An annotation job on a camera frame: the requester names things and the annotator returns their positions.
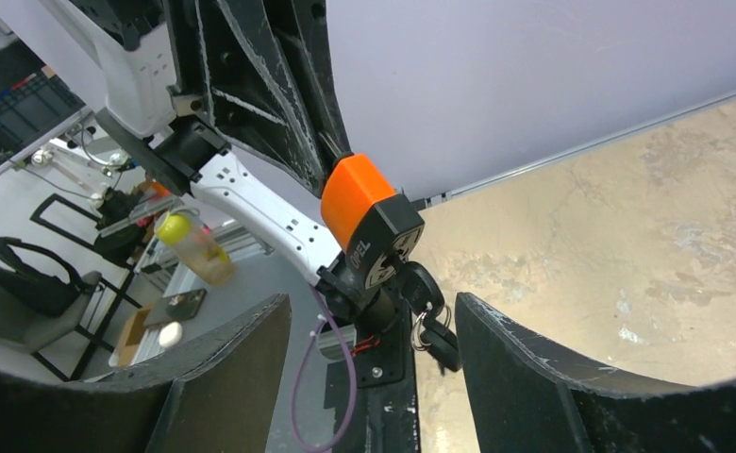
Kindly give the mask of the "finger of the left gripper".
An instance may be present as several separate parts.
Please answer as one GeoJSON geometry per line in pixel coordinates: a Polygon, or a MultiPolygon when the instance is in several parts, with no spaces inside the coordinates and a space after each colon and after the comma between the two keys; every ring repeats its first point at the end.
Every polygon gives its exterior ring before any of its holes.
{"type": "Polygon", "coordinates": [[[167,1],[177,81],[224,140],[322,195],[350,144],[324,1],[167,1]]]}

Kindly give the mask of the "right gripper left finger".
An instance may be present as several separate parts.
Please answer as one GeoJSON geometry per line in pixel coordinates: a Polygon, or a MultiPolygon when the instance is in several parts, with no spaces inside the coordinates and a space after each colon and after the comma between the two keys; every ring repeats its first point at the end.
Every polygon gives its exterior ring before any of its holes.
{"type": "Polygon", "coordinates": [[[290,299],[275,294],[95,382],[0,372],[0,452],[261,452],[291,327],[290,299]]]}

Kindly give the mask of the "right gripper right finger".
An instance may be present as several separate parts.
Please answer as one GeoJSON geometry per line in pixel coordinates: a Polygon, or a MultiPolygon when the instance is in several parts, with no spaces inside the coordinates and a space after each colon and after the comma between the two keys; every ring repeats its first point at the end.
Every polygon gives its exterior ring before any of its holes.
{"type": "Polygon", "coordinates": [[[736,452],[736,378],[693,387],[631,373],[470,293],[455,320],[484,452],[736,452]]]}

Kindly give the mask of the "orange black padlock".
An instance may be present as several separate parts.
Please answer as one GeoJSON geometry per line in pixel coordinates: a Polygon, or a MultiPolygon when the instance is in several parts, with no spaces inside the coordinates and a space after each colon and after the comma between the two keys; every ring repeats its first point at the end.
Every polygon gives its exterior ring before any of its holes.
{"type": "Polygon", "coordinates": [[[413,349],[427,352],[441,370],[462,367],[456,334],[434,276],[410,254],[425,222],[410,200],[364,154],[337,159],[321,198],[322,218],[342,251],[318,271],[319,291],[335,317],[370,339],[390,330],[408,307],[413,349]]]}

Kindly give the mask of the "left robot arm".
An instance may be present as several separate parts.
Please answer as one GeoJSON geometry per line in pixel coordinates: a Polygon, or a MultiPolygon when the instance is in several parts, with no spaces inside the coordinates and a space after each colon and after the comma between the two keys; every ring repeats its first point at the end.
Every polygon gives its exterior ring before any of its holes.
{"type": "Polygon", "coordinates": [[[239,221],[282,253],[336,317],[375,333],[406,210],[352,151],[324,1],[51,1],[100,67],[101,126],[172,193],[239,221]]]}

